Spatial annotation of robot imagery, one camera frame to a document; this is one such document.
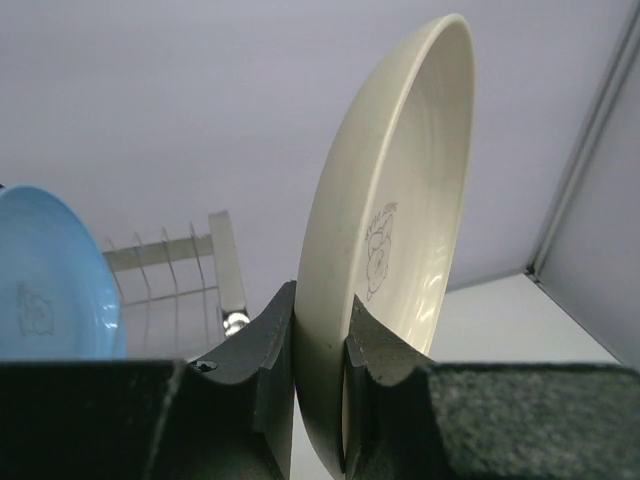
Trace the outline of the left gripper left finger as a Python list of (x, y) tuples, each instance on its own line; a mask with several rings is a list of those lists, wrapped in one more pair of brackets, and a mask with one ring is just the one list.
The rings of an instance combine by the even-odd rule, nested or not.
[(286, 479), (294, 282), (195, 363), (7, 362), (5, 479)]

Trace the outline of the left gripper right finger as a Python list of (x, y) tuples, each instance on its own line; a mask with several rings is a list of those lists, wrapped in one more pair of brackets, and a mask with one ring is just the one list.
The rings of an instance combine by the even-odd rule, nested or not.
[(349, 479), (635, 479), (639, 375), (606, 363), (443, 363), (355, 301)]

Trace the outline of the cream plate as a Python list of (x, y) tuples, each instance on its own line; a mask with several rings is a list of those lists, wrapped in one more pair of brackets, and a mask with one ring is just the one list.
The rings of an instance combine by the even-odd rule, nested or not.
[(294, 371), (308, 438), (336, 479), (353, 306), (429, 351), (462, 216), (474, 104), (469, 24), (436, 18), (372, 71), (327, 156), (297, 276)]

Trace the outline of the light blue round plate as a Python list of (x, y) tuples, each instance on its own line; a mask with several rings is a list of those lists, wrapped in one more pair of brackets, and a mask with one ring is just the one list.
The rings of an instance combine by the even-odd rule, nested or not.
[(119, 291), (85, 224), (44, 189), (2, 188), (2, 360), (126, 355)]

